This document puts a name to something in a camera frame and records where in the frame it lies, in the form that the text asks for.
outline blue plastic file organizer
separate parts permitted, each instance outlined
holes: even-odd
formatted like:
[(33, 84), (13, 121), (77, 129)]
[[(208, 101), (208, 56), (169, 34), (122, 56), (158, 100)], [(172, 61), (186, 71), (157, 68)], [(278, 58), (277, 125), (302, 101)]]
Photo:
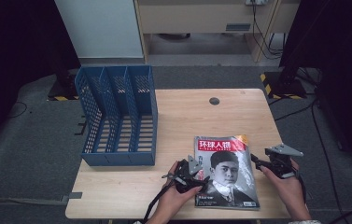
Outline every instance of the blue plastic file organizer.
[(158, 108), (151, 66), (81, 67), (75, 82), (88, 124), (83, 160), (154, 165)]

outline hand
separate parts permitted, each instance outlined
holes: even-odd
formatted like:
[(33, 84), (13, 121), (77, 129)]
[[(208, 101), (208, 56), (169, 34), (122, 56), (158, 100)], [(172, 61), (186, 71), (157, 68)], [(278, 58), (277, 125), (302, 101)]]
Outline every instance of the hand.
[[(175, 173), (177, 164), (178, 162), (176, 161), (169, 170), (169, 173)], [(170, 181), (171, 180), (167, 178), (163, 188), (168, 185)], [(182, 205), (184, 205), (184, 203), (189, 199), (193, 198), (201, 189), (202, 187), (196, 187), (181, 194), (176, 190), (176, 186), (172, 186), (159, 199), (156, 211), (147, 224), (167, 223), (170, 218), (172, 218), (181, 209)]]
[[(292, 166), (299, 169), (299, 165), (291, 160)], [(309, 211), (303, 200), (303, 191), (300, 181), (295, 177), (286, 179), (278, 178), (270, 169), (262, 166), (261, 170), (275, 185), (281, 201), (286, 205), (289, 215), (295, 221), (311, 220)]]

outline person's left hand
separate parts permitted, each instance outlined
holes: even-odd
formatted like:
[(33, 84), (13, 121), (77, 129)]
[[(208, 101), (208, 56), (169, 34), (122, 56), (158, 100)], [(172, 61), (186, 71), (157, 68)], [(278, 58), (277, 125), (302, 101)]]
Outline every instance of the person's left hand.
[[(172, 168), (169, 170), (169, 173), (174, 174), (176, 171), (178, 161), (176, 161)], [(166, 183), (162, 186), (163, 188), (170, 183), (171, 179), (167, 178)], [(149, 224), (162, 224), (167, 223), (170, 218), (172, 218), (187, 202), (189, 199), (193, 198), (202, 187), (195, 187), (190, 189), (185, 193), (179, 193), (176, 190), (176, 186), (169, 188), (159, 199), (158, 206), (155, 213), (149, 219), (147, 223)]]

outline person's right hand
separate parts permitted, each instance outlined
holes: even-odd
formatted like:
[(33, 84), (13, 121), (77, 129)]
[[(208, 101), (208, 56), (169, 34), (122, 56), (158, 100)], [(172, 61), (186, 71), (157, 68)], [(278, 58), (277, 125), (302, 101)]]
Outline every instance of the person's right hand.
[[(299, 165), (291, 160), (292, 166), (299, 169)], [(295, 221), (311, 220), (309, 211), (303, 200), (303, 190), (300, 181), (295, 177), (278, 178), (270, 169), (260, 168), (277, 189), (281, 201), (286, 205), (289, 215)]]

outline wooden table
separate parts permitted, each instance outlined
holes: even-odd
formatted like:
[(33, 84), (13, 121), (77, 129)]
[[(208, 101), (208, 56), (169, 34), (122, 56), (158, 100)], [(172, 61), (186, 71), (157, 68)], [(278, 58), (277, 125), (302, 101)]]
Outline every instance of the wooden table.
[[(209, 103), (212, 97), (219, 99), (218, 105)], [(244, 133), (250, 152), (264, 160), (268, 160), (264, 148), (282, 142), (261, 90), (156, 90), (156, 98), (159, 124), (155, 166), (90, 167), (82, 161), (73, 188), (73, 192), (82, 192), (82, 196), (69, 200), (67, 217), (142, 219), (165, 182), (162, 176), (174, 161), (193, 156), (194, 136)], [(190, 200), (174, 219), (289, 217), (269, 180), (256, 169), (253, 173), (261, 205), (259, 211), (195, 208), (194, 200)]]

